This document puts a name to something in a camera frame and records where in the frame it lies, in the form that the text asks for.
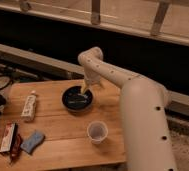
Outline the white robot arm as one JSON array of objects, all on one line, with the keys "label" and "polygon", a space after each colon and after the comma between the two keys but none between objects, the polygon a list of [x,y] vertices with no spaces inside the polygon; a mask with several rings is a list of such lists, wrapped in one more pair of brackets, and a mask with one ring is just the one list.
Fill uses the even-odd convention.
[{"label": "white robot arm", "polygon": [[168,90],[139,73],[103,61],[93,47],[78,55],[84,68],[85,92],[100,77],[120,88],[120,114],[128,171],[178,171],[172,150],[165,108]]}]

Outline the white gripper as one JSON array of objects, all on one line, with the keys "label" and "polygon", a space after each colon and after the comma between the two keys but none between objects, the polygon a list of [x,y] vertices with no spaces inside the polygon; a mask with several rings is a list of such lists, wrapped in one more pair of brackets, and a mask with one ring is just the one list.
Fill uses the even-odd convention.
[{"label": "white gripper", "polygon": [[91,69],[84,69],[84,80],[81,85],[80,93],[85,94],[85,92],[89,89],[89,85],[99,84],[100,83],[100,75],[94,72]]}]

